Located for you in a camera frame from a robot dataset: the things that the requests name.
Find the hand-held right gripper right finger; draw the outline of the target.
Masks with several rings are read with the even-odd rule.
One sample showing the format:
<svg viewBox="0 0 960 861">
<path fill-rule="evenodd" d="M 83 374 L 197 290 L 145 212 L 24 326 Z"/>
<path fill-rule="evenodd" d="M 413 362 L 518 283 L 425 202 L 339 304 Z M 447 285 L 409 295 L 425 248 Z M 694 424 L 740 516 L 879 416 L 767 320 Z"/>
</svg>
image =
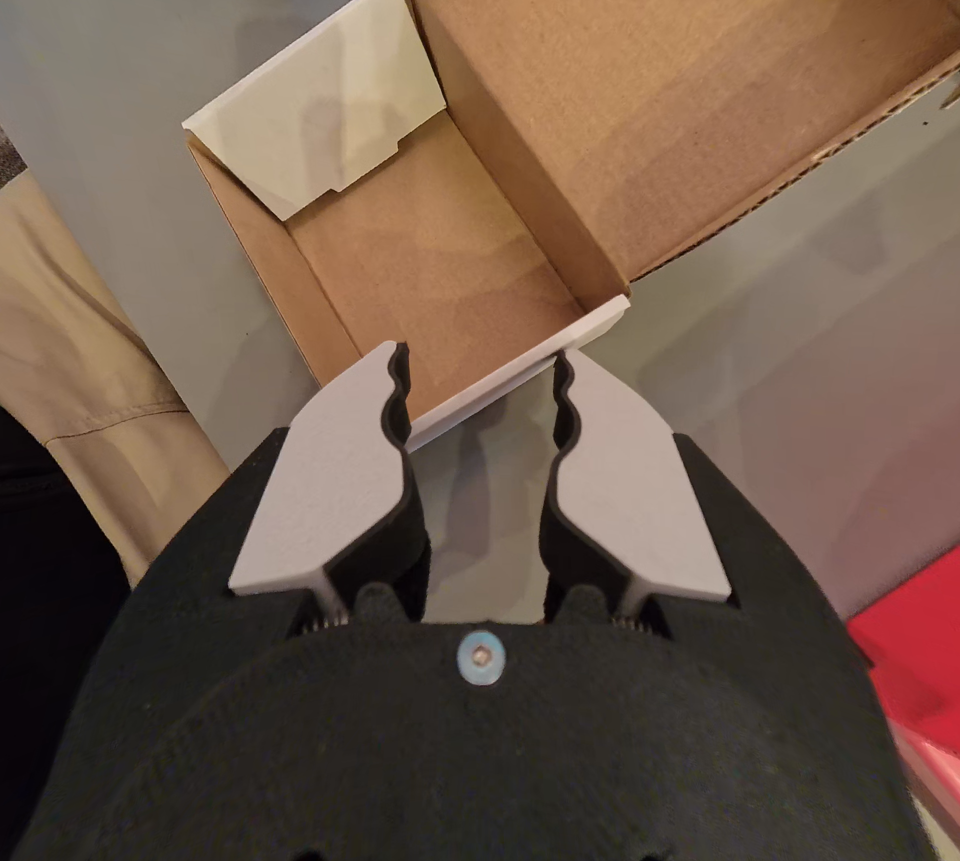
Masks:
<svg viewBox="0 0 960 861">
<path fill-rule="evenodd" d="M 583 585 L 600 591 L 613 618 L 638 618 L 653 595 L 728 602 L 733 587 L 672 427 L 579 350 L 558 354 L 553 395 L 545 620 Z"/>
</svg>

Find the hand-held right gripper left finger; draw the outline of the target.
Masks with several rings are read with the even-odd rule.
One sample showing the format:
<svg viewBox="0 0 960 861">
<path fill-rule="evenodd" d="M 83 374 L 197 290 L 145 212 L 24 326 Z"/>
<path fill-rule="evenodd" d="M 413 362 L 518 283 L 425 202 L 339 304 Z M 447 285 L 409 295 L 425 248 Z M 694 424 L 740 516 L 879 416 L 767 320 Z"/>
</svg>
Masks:
<svg viewBox="0 0 960 861">
<path fill-rule="evenodd" d="M 431 541 L 406 449 L 409 348 L 385 341 L 295 416 L 229 576 L 238 596 L 310 591 L 347 619 L 371 583 L 424 618 Z"/>
</svg>

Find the brown cardboard box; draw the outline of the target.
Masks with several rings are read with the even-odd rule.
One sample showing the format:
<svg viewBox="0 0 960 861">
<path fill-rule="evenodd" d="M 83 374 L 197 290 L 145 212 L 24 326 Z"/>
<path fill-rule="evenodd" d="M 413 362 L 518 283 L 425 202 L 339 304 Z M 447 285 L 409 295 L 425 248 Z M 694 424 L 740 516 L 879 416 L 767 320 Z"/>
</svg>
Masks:
<svg viewBox="0 0 960 861">
<path fill-rule="evenodd" d="M 411 447 L 958 71 L 959 0 L 352 0 L 183 123 L 318 384 Z"/>
</svg>

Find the person's beige trouser leg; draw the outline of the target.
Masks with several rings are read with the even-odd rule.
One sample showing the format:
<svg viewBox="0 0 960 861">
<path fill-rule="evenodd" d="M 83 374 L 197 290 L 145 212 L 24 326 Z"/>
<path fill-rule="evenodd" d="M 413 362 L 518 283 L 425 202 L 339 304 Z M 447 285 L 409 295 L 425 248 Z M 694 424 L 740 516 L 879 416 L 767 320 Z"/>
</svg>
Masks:
<svg viewBox="0 0 960 861">
<path fill-rule="evenodd" d="M 229 474 L 6 134 L 1 395 L 133 584 Z"/>
</svg>

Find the red plastic bin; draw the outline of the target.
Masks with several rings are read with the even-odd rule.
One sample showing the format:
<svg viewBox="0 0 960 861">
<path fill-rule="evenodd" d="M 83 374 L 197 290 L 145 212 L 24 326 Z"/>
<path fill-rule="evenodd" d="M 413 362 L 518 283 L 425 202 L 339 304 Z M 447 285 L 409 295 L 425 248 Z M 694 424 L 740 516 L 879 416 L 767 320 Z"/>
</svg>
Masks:
<svg viewBox="0 0 960 861">
<path fill-rule="evenodd" d="M 868 662 L 914 797 L 957 852 L 959 547 L 858 612 L 846 628 Z"/>
</svg>

